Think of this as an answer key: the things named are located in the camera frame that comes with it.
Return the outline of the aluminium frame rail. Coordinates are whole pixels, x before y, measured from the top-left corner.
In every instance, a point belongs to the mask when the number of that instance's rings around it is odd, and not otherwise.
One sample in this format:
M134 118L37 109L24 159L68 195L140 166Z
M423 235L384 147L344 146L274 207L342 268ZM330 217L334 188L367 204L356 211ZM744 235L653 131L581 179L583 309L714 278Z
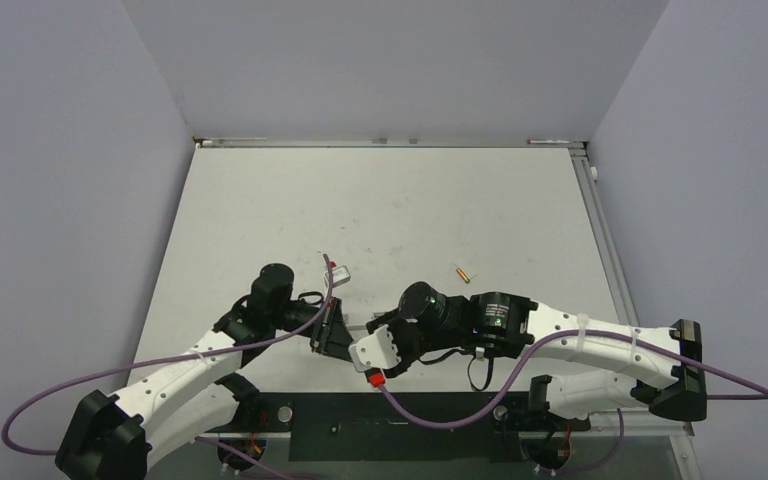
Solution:
M588 158L587 143L574 142L569 153L617 318L623 325L638 327L632 296L597 191L597 174Z

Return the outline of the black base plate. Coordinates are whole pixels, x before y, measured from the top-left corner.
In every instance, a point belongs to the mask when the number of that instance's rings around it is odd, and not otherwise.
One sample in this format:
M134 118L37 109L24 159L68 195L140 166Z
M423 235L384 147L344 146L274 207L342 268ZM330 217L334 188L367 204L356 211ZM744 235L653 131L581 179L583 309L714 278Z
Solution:
M588 420L565 420L528 407L515 392L486 417L458 429L434 430L409 422L377 393L260 393L240 406L218 434L264 440L285 434L292 461L514 462L518 442L556 445L566 433L587 432Z

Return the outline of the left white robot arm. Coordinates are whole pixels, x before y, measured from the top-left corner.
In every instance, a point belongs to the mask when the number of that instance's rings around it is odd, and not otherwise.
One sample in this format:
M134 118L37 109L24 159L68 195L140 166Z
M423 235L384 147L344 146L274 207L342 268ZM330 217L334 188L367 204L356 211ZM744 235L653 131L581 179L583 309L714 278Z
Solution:
M142 380L86 395L55 454L56 467L70 479L143 479L163 457L216 427L252 426L258 391L240 370L278 343L279 332L312 336L340 305L331 262L318 302L294 297L293 284L288 266L266 265L249 293L181 359L156 359Z

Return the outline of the gold AAA battery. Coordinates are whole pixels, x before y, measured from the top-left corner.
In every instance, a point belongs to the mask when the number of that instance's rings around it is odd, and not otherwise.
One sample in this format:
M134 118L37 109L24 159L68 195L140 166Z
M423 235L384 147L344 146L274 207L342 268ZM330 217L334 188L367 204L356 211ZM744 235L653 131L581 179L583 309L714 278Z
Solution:
M455 271L459 278L465 283L470 284L472 282L471 277L463 270L459 265L455 264Z

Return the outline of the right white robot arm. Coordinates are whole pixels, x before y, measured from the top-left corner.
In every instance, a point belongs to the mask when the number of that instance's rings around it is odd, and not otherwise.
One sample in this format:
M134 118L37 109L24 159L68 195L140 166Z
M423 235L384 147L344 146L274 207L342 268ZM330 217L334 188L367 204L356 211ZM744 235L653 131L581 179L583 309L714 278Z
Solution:
M395 310L366 325L348 349L361 372L395 378L424 354L461 348L475 359L548 358L587 367L573 375L539 374L525 401L527 419L549 428L612 408L645 408L667 420L707 417L701 326L623 326L571 314L501 292L446 296L426 282L410 285Z

